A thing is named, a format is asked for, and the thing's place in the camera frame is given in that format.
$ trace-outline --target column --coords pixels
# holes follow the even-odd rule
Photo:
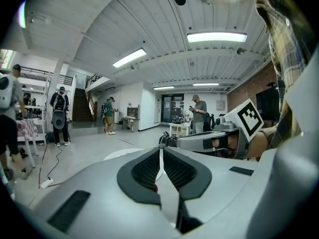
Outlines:
[[[53,124],[51,124],[53,109],[50,105],[51,97],[56,92],[56,85],[58,83],[58,78],[63,66],[63,60],[59,59],[55,65],[53,76],[51,77],[49,91],[48,91],[48,101],[46,103],[46,128],[47,132],[53,132]]]

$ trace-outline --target black cable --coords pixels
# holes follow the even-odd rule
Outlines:
[[[48,177],[48,179],[49,180],[51,180],[51,178],[49,177],[49,174],[53,171],[53,169],[54,168],[56,168],[56,166],[59,164],[59,159],[58,159],[58,155],[60,155],[62,152],[63,152],[63,150],[62,149],[60,149],[58,146],[57,146],[57,148],[59,149],[59,150],[61,150],[58,154],[56,154],[56,159],[58,160],[58,162],[56,163],[56,165],[52,168],[52,170],[48,173],[48,175],[47,175],[47,177]]]

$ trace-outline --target cap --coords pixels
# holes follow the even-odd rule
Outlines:
[[[13,69],[18,70],[19,72],[21,72],[21,67],[20,67],[19,64],[15,64],[15,65],[13,66]]]
[[[199,98],[198,94],[193,95],[192,101],[195,101],[197,98]]]

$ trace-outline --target plaid shirt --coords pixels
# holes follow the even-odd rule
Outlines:
[[[267,137],[269,148],[276,148],[301,132],[285,93],[305,69],[317,42],[308,21],[292,0],[257,1],[256,9],[270,34],[269,46],[280,100],[279,122],[261,132]]]

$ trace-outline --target staircase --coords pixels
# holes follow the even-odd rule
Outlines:
[[[72,117],[73,121],[93,121],[84,90],[75,89]]]

